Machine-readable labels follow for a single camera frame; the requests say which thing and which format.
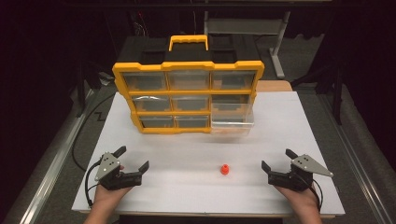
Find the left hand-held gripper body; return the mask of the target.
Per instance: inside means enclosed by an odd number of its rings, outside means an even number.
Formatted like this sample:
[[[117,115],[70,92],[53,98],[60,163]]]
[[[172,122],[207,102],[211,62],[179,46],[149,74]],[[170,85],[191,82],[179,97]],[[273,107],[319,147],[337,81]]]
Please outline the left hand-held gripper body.
[[[142,184],[143,167],[132,173],[122,172],[119,161],[121,155],[122,152],[106,152],[100,160],[95,180],[107,190],[125,189]]]

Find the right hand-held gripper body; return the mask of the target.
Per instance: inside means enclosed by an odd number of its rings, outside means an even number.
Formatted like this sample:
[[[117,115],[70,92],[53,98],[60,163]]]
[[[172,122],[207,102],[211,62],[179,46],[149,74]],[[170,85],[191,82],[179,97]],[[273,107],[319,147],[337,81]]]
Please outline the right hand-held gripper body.
[[[313,174],[333,177],[333,172],[307,154],[290,155],[290,158],[290,170],[287,173],[276,172],[266,166],[270,185],[293,191],[304,191],[312,186]]]

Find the pulled-out clear plastic drawer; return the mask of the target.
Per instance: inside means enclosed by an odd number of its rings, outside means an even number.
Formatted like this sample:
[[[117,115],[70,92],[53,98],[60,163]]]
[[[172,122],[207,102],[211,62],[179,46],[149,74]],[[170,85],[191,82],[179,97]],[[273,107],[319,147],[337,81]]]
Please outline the pulled-out clear plastic drawer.
[[[212,103],[210,126],[213,134],[247,135],[254,126],[252,105]]]

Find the yellow and black organizer cabinet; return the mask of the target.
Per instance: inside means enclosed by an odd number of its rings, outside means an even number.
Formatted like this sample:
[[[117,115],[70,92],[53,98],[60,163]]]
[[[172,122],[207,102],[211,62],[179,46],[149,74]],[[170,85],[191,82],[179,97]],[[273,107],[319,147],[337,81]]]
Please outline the yellow and black organizer cabinet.
[[[264,63],[251,35],[129,36],[115,83],[141,133],[247,133]]]

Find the person's right hand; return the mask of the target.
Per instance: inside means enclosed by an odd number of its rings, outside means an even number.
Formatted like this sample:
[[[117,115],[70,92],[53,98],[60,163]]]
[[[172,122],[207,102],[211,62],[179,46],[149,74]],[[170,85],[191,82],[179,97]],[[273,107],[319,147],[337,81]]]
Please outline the person's right hand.
[[[288,200],[294,212],[318,211],[318,199],[310,189],[293,191],[278,186],[276,189]]]

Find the person's left hand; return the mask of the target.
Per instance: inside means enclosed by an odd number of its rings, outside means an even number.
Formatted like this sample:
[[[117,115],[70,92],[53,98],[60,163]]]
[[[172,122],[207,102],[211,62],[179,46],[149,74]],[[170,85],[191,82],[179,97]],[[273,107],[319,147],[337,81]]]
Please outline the person's left hand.
[[[122,198],[132,190],[132,187],[108,190],[102,185],[96,187],[92,208],[114,210]]]

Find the set of closed clear drawers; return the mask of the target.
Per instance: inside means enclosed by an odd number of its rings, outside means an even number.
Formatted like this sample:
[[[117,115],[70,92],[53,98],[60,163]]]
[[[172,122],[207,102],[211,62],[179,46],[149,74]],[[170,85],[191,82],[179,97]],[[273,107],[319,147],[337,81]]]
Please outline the set of closed clear drawers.
[[[176,70],[121,75],[143,128],[211,128],[212,103],[251,104],[253,70]]]

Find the brown wooden board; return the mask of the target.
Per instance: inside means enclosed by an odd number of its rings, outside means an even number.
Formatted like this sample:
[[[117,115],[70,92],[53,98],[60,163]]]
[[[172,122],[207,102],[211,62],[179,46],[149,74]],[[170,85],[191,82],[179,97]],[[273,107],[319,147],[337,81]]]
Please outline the brown wooden board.
[[[292,87],[286,80],[259,80],[256,90],[258,92],[292,91]]]

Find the black stand leg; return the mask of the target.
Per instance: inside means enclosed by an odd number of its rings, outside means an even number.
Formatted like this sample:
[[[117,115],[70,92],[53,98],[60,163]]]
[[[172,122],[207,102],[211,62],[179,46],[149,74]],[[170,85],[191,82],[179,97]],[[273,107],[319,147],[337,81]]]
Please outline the black stand leg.
[[[77,117],[80,118],[87,107],[87,94],[86,87],[91,90],[100,90],[100,72],[105,72],[106,69],[99,63],[93,61],[79,61],[77,67],[77,99],[78,99],[78,113]]]
[[[303,83],[316,82],[315,92],[327,94],[332,91],[332,115],[338,125],[341,121],[341,103],[343,87],[343,68],[337,62],[329,62],[320,68],[309,71],[306,75],[293,80],[290,85],[294,88]]]

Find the grey metal stand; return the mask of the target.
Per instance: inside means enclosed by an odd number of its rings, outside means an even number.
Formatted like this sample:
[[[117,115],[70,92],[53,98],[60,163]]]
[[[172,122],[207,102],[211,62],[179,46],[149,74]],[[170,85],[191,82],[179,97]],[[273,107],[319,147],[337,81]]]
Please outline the grey metal stand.
[[[290,18],[290,12],[283,14],[282,19],[226,19],[211,18],[209,12],[204,15],[204,33],[207,34],[247,34],[272,35],[276,43],[269,48],[269,54],[278,79],[284,79],[285,74],[278,57],[284,34]]]

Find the aluminium rail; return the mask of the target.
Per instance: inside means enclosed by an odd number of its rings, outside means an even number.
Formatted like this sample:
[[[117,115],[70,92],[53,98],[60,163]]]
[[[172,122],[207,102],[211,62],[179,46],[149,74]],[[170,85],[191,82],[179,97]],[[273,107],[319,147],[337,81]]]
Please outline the aluminium rail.
[[[71,116],[67,117],[66,123],[49,145],[49,151],[52,152],[53,157],[48,161],[48,167],[41,169],[43,175],[40,178],[34,178],[34,181],[39,181],[39,184],[32,188],[35,194],[23,211],[23,216],[18,220],[18,224],[35,224],[64,167],[73,143],[77,139],[78,131],[85,118],[87,118],[87,112],[92,107],[92,102],[95,100],[95,91],[89,89],[86,93],[74,92],[72,96],[74,99],[82,96],[85,105],[77,104],[73,106]]]
[[[396,224],[391,216],[390,212],[387,210],[384,205],[383,200],[379,196],[379,191],[375,187],[373,181],[370,179],[366,170],[364,169],[363,163],[358,158],[358,155],[354,151],[354,147],[347,137],[347,133],[343,129],[341,125],[337,123],[332,114],[332,105],[329,101],[328,97],[325,95],[319,95],[318,100],[324,107],[332,126],[335,128],[338,137],[340,138],[343,148],[344,154],[346,155],[346,160],[349,163],[349,166],[359,183],[361,191],[365,197],[366,202],[369,204],[375,219],[378,224]]]

